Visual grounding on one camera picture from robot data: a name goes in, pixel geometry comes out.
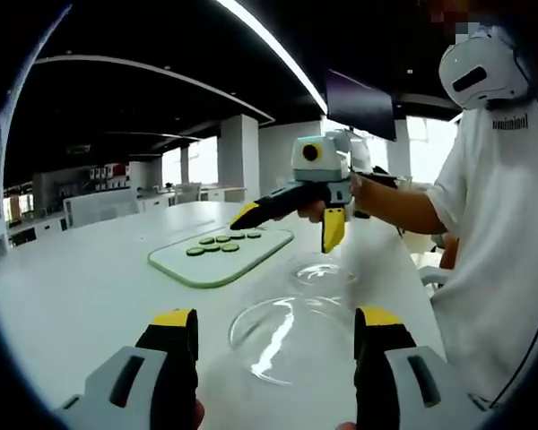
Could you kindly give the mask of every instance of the white pillar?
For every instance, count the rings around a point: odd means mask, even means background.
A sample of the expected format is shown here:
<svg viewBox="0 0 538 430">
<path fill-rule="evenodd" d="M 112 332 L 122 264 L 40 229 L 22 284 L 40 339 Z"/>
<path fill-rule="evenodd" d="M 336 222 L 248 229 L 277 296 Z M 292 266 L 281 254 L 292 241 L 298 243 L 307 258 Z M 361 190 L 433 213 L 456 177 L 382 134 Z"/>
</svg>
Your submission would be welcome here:
<svg viewBox="0 0 538 430">
<path fill-rule="evenodd" d="M 259 127 L 249 116 L 234 116 L 221 123 L 217 148 L 219 183 L 246 188 L 246 202 L 259 193 Z"/>
<path fill-rule="evenodd" d="M 187 146 L 182 146 L 179 151 L 179 165 L 181 166 L 181 183 L 187 184 L 189 182 L 189 148 Z"/>
<path fill-rule="evenodd" d="M 411 142 L 406 120 L 395 121 L 396 142 L 386 142 L 388 171 L 394 176 L 411 175 Z"/>
</svg>

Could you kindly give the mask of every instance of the white cutting board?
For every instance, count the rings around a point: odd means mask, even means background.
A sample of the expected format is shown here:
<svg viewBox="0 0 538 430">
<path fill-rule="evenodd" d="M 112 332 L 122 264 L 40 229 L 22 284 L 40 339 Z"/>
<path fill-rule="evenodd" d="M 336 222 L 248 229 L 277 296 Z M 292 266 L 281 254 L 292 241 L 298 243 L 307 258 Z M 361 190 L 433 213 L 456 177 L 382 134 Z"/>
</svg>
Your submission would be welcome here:
<svg viewBox="0 0 538 430">
<path fill-rule="evenodd" d="M 252 232 L 260 233 L 261 237 L 257 239 L 247 238 L 247 233 Z M 186 254 L 189 248 L 203 247 L 199 241 L 205 237 L 230 236 L 232 233 L 243 233 L 246 236 L 244 239 L 232 239 L 228 242 L 239 245 L 239 250 L 236 252 L 225 253 L 220 250 L 197 256 Z M 235 232 L 228 228 L 218 228 L 156 249 L 148 255 L 148 263 L 189 287 L 217 288 L 244 275 L 271 254 L 287 245 L 293 238 L 294 235 L 288 230 L 255 228 Z"/>
</svg>

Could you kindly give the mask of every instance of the white t-shirt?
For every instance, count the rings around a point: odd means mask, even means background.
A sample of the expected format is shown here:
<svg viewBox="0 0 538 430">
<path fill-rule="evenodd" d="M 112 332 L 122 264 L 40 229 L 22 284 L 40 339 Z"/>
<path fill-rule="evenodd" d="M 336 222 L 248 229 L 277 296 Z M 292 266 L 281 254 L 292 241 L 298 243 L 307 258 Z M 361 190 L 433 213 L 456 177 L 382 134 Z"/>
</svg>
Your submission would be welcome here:
<svg viewBox="0 0 538 430">
<path fill-rule="evenodd" d="M 427 195 L 460 238 L 455 269 L 432 298 L 447 359 L 469 392 L 493 400 L 538 327 L 538 102 L 465 112 Z M 534 352 L 538 340 L 507 393 Z"/>
</svg>

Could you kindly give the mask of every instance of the white table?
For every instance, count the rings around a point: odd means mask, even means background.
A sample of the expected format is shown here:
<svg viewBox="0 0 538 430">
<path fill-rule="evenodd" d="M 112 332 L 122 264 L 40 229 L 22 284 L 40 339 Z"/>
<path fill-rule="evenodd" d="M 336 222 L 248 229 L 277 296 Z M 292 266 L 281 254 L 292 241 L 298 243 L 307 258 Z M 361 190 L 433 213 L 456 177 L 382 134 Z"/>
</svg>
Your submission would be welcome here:
<svg viewBox="0 0 538 430">
<path fill-rule="evenodd" d="M 198 397 L 206 407 L 203 428 L 232 426 L 223 421 L 235 416 L 229 408 L 251 417 L 256 414 L 253 408 L 262 405 L 249 402 L 244 410 L 228 404 L 233 395 L 255 398 L 254 391 L 231 380 L 221 360 L 230 356 L 230 322 L 250 305 L 262 281 L 278 281 L 277 274 L 294 255 L 318 251 L 320 227 L 296 215 L 279 223 L 269 221 L 266 227 L 287 228 L 295 240 L 223 288 L 184 287 L 146 262 L 155 248 L 221 227 L 240 208 L 237 203 L 181 204 L 69 229 L 63 235 L 14 248 L 7 255 L 0 263 L 0 325 L 22 371 L 48 406 L 57 407 L 82 392 L 85 377 L 121 347 L 134 345 L 154 315 L 194 307 L 200 324 Z M 393 227 L 377 219 L 355 219 L 334 252 L 361 267 L 363 278 L 354 293 L 355 303 L 382 306 L 400 315 L 417 343 L 444 356 L 430 301 Z M 247 383 L 255 380 L 251 387 L 263 388 L 263 383 L 249 376 Z M 354 419 L 352 380 L 346 386 L 347 392 L 332 394 L 342 404 L 332 404 L 325 411 L 332 421 L 316 416 L 314 426 L 307 428 L 334 428 L 336 420 Z M 271 412 L 270 417 L 279 415 Z M 284 419 L 291 424 L 297 417 Z M 263 428 L 284 428 L 274 425 L 273 421 Z"/>
</svg>

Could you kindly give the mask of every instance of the ceiling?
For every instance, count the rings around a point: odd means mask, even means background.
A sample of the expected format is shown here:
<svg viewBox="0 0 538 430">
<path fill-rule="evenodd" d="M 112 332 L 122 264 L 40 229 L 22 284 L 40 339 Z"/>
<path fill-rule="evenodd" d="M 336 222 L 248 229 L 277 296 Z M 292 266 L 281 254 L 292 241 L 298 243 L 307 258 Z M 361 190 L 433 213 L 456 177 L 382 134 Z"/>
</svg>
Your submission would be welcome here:
<svg viewBox="0 0 538 430">
<path fill-rule="evenodd" d="M 306 0 L 241 3 L 321 94 L 326 69 L 334 69 L 389 92 L 397 117 L 457 113 L 438 81 L 451 40 L 419 0 L 335 0 L 322 9 Z M 318 119 L 321 110 L 273 51 L 214 0 L 74 5 L 22 89 L 5 184 L 38 171 L 144 159 L 192 142 L 172 135 L 214 135 L 237 114 L 269 125 Z"/>
</svg>

